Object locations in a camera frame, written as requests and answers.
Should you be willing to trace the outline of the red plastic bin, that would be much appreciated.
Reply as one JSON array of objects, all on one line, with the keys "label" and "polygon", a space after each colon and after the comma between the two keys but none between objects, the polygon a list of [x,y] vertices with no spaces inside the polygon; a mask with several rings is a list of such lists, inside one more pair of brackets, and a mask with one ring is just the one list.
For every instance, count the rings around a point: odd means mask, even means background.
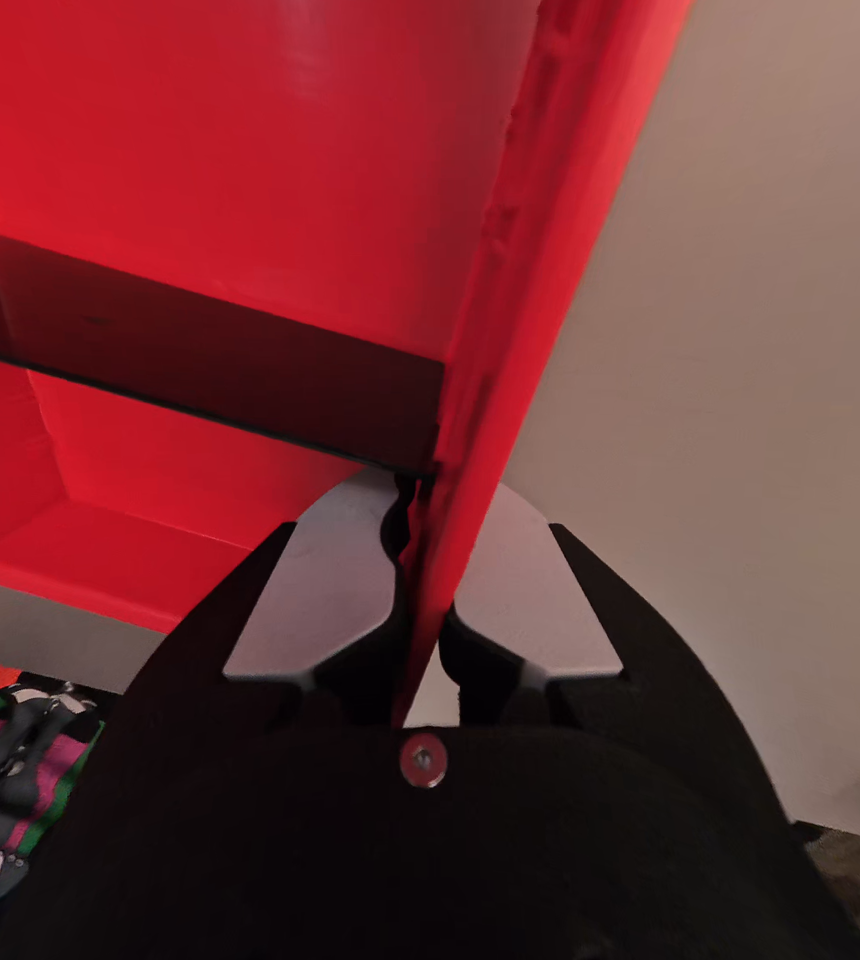
[{"label": "red plastic bin", "polygon": [[400,723],[693,6],[0,2],[1,236],[444,366],[414,478],[0,362],[0,586],[170,633],[389,472]]}]

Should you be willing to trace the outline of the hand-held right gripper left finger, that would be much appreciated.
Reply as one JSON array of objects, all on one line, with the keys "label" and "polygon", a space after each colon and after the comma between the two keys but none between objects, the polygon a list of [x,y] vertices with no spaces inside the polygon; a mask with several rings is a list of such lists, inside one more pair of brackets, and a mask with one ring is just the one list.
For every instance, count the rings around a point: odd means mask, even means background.
[{"label": "hand-held right gripper left finger", "polygon": [[385,527],[407,510],[405,478],[366,468],[298,517],[224,666],[226,679],[312,679],[388,623],[397,561]]}]

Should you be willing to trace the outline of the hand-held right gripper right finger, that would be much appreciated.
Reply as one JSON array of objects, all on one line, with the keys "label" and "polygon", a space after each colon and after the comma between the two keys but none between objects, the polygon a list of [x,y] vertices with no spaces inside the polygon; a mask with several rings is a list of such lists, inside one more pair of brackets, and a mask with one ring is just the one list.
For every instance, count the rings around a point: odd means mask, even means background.
[{"label": "hand-held right gripper right finger", "polygon": [[616,677],[624,666],[549,522],[497,486],[454,597],[458,624],[507,655],[523,682]]}]

